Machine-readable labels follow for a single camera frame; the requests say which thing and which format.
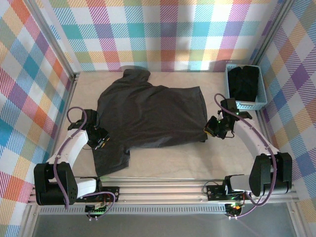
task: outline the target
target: folded black clothing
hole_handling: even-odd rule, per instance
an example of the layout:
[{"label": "folded black clothing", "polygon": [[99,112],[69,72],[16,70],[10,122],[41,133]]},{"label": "folded black clothing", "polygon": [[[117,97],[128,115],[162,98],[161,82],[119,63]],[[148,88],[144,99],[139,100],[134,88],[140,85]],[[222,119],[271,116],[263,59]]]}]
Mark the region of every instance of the folded black clothing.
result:
[{"label": "folded black clothing", "polygon": [[168,88],[148,82],[150,72],[125,70],[98,100],[100,127],[109,132],[93,150],[98,176],[128,166],[131,148],[158,148],[204,141],[206,105],[199,87]]},{"label": "folded black clothing", "polygon": [[258,94],[259,68],[244,66],[228,72],[230,97],[239,101],[255,102]]}]

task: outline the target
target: light blue plastic basket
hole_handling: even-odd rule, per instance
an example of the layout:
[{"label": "light blue plastic basket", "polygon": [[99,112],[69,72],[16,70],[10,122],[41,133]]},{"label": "light blue plastic basket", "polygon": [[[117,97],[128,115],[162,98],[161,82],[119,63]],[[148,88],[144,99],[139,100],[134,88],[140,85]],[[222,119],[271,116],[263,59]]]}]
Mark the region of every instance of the light blue plastic basket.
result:
[{"label": "light blue plastic basket", "polygon": [[[229,85],[228,85],[228,72],[236,67],[241,67],[243,68],[244,65],[238,65],[238,64],[227,64],[226,65],[226,70],[225,70],[225,89],[226,89],[226,98],[230,98],[229,96]],[[248,102],[248,101],[237,101],[237,108],[241,110],[260,110],[263,106],[267,104],[267,95],[266,95],[266,90],[265,90],[265,85],[263,83],[262,79],[262,74],[261,74],[261,69],[259,66],[255,65],[250,65],[252,67],[257,67],[259,68],[259,80],[258,80],[258,94],[256,97],[255,102]]]}]

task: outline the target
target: colorful plaid fabric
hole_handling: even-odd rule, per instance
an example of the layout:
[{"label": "colorful plaid fabric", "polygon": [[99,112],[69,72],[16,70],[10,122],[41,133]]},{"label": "colorful plaid fabric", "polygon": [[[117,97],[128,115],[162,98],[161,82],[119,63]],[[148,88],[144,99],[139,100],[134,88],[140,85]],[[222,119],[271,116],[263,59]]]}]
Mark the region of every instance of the colorful plaid fabric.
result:
[{"label": "colorful plaid fabric", "polygon": [[272,141],[293,160],[293,180],[316,236],[316,1],[296,0],[261,69]]},{"label": "colorful plaid fabric", "polygon": [[132,65],[158,72],[217,72],[228,61],[248,63],[270,17],[267,11],[278,1],[49,2],[81,68],[74,65],[49,11],[37,0],[74,71],[121,71]]},{"label": "colorful plaid fabric", "polygon": [[0,237],[15,237],[70,81],[23,1],[0,5]]}]

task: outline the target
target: purple cable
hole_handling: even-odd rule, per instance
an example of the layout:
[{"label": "purple cable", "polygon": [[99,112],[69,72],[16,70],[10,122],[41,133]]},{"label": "purple cable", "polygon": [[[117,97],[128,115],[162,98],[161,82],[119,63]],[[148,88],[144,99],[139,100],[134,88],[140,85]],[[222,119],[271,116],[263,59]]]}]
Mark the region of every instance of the purple cable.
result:
[{"label": "purple cable", "polygon": [[98,193],[86,194],[86,195],[83,195],[83,197],[89,197],[89,196],[94,196],[94,195],[99,195],[99,194],[110,194],[110,195],[112,195],[113,202],[111,203],[111,206],[109,208],[107,208],[107,210],[101,216],[99,216],[98,218],[95,218],[96,221],[98,219],[102,218],[103,216],[105,216],[105,214],[107,214],[112,209],[112,207],[113,207],[113,205],[115,203],[115,200],[116,200],[116,196],[112,192],[98,192]]},{"label": "purple cable", "polygon": [[[238,118],[239,120],[241,120],[241,121],[243,121],[245,124],[247,124],[247,125],[250,127],[250,129],[252,129],[252,130],[256,133],[256,135],[259,137],[259,139],[260,139],[260,140],[262,141],[262,143],[265,145],[266,149],[267,149],[267,150],[270,152],[270,154],[271,154],[271,157],[272,157],[272,165],[273,165],[273,175],[272,175],[271,187],[270,187],[270,190],[269,190],[269,192],[268,192],[267,197],[265,198],[265,200],[264,200],[262,203],[260,203],[261,198],[259,199],[258,202],[255,202],[255,201],[251,198],[251,196],[250,196],[248,193],[246,193],[248,199],[249,199],[255,206],[263,206],[263,205],[266,204],[266,203],[268,202],[268,200],[270,199],[270,196],[271,196],[271,194],[272,194],[272,192],[273,192],[273,190],[274,190],[274,188],[275,188],[275,185],[276,185],[276,180],[277,180],[277,161],[276,161],[275,155],[273,154],[273,152],[272,152],[272,150],[271,150],[269,144],[266,142],[266,140],[262,137],[262,135],[260,134],[260,132],[258,132],[258,130],[257,130],[255,127],[253,127],[250,123],[248,123],[248,122],[247,122],[245,119],[243,119],[242,117],[236,115],[235,113],[230,112],[229,110],[227,110],[227,109],[225,109],[223,106],[221,106],[220,103],[218,103],[218,101],[216,100],[216,96],[218,96],[218,95],[220,95],[221,97],[223,97],[224,99],[226,99],[224,95],[222,95],[222,94],[220,94],[220,93],[217,93],[217,94],[214,95],[214,101],[215,101],[215,103],[216,103],[223,111],[225,111],[226,113],[228,113],[228,114],[230,114],[230,115],[232,115],[232,116],[235,116],[236,118]],[[248,213],[251,212],[251,211],[253,211],[253,209],[250,209],[250,210],[249,210],[248,212],[246,212],[245,214],[248,214]]]},{"label": "purple cable", "polygon": [[61,147],[60,147],[60,149],[59,149],[59,151],[58,151],[58,153],[57,153],[57,156],[56,156],[56,158],[55,158],[54,165],[53,165],[54,177],[55,177],[55,179],[56,179],[56,181],[57,181],[57,184],[58,184],[58,186],[59,186],[61,192],[62,192],[63,195],[64,195],[65,209],[68,209],[68,207],[69,207],[69,198],[68,198],[68,195],[67,195],[67,193],[66,193],[66,190],[64,189],[64,186],[62,185],[62,183],[60,182],[60,179],[59,179],[59,177],[58,177],[58,174],[57,174],[57,162],[58,162],[58,160],[59,160],[60,154],[62,153],[62,151],[63,151],[63,149],[65,148],[65,146],[67,145],[67,143],[68,143],[76,134],[79,133],[79,131],[80,131],[80,130],[82,129],[82,127],[84,126],[84,124],[87,122],[87,114],[86,114],[86,112],[84,111],[84,109],[81,108],[81,107],[75,106],[75,107],[71,107],[71,108],[68,109],[68,111],[67,111],[67,119],[68,119],[68,121],[69,121],[70,123],[71,123],[71,120],[69,119],[69,111],[71,111],[71,110],[73,110],[73,109],[80,109],[80,110],[83,112],[83,114],[84,114],[84,121],[83,121],[83,123],[80,125],[80,127],[77,129],[77,131],[74,132],[69,138],[67,138],[67,140],[61,145]]}]

